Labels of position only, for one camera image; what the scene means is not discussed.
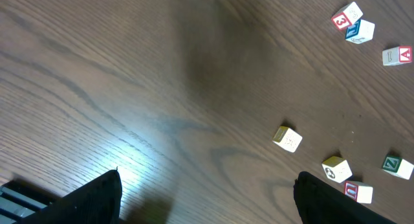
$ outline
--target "gold block face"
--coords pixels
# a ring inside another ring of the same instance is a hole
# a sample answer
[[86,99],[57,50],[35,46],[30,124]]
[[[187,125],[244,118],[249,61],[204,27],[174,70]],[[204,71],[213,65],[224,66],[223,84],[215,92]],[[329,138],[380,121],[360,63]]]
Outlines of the gold block face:
[[288,129],[289,129],[288,127],[280,126],[280,128],[278,129],[278,132],[273,137],[273,141],[280,143]]
[[326,161],[324,161],[322,164],[326,165],[326,166],[330,166],[330,167],[335,167],[336,165],[340,164],[341,162],[343,162],[345,159],[337,157],[337,156],[332,156],[330,158],[328,158]]

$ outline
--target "blue and white block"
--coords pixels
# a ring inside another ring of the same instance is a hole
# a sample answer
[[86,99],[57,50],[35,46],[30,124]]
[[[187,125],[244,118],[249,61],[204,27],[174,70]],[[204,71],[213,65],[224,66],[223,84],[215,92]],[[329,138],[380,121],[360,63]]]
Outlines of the blue and white block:
[[348,27],[345,40],[360,44],[374,38],[375,24],[359,19],[354,25]]

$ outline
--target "red block face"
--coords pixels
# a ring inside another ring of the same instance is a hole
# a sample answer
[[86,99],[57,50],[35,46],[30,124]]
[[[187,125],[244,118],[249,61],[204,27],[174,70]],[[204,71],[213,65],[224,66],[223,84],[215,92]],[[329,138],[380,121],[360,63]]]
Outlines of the red block face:
[[343,12],[333,16],[331,19],[339,30],[345,29],[352,25],[348,17]]
[[400,62],[409,63],[413,61],[413,49],[408,46],[398,47],[398,53],[400,54]]
[[349,181],[345,181],[345,189],[343,193],[356,201],[358,197],[358,185],[354,185]]

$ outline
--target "red and white block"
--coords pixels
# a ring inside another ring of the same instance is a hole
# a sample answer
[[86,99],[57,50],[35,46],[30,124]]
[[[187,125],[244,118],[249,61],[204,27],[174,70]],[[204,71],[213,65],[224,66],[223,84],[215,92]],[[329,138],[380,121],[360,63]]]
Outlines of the red and white block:
[[345,181],[343,193],[358,203],[371,204],[373,200],[372,186],[356,181]]
[[331,19],[339,30],[343,30],[354,25],[362,15],[363,13],[358,5],[352,2],[341,8]]
[[382,64],[387,65],[401,65],[404,63],[411,63],[413,61],[413,47],[399,46],[393,49],[382,51]]

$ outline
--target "toy block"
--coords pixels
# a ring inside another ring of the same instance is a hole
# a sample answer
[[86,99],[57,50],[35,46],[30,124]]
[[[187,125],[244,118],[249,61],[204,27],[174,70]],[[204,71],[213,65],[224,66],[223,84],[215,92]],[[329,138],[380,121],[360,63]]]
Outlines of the toy block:
[[274,143],[292,153],[296,151],[301,140],[301,135],[285,126],[280,126],[278,132],[273,137]]
[[354,25],[354,23],[356,23],[362,15],[363,13],[358,5],[355,2],[352,2],[341,8],[336,14],[333,15],[331,20],[339,30],[342,30]]
[[356,181],[345,181],[343,193],[358,203],[371,204],[373,199],[372,186]]
[[337,183],[342,183],[352,176],[352,171],[348,165],[348,162],[341,157],[330,157],[322,163],[322,168],[328,179]]
[[359,19],[354,25],[347,28],[345,40],[360,44],[374,38],[375,24]]
[[400,157],[388,155],[382,164],[382,169],[391,175],[403,179],[409,179],[411,177],[411,173],[413,172],[414,165]]
[[401,65],[413,61],[413,48],[411,46],[399,46],[382,51],[383,65]]

